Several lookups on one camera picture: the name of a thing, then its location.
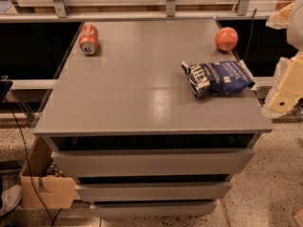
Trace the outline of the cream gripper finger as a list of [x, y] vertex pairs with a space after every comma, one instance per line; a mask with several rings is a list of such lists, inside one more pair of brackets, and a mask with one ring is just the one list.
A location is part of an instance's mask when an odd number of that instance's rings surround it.
[[290, 59], [281, 57], [276, 65], [273, 86], [265, 97], [262, 113], [267, 118], [279, 118], [291, 112], [303, 98], [303, 55]]
[[276, 12], [266, 21], [265, 25], [273, 29], [287, 28], [293, 7], [294, 3], [291, 3], [280, 11]]

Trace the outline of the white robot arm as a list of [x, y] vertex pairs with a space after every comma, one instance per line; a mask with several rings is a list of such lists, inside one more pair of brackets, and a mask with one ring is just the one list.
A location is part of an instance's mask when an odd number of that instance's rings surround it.
[[289, 60], [280, 58], [273, 76], [262, 113], [267, 118], [279, 118], [292, 111], [303, 98], [303, 0], [295, 0], [274, 13], [268, 27], [286, 29], [286, 41], [298, 50]]

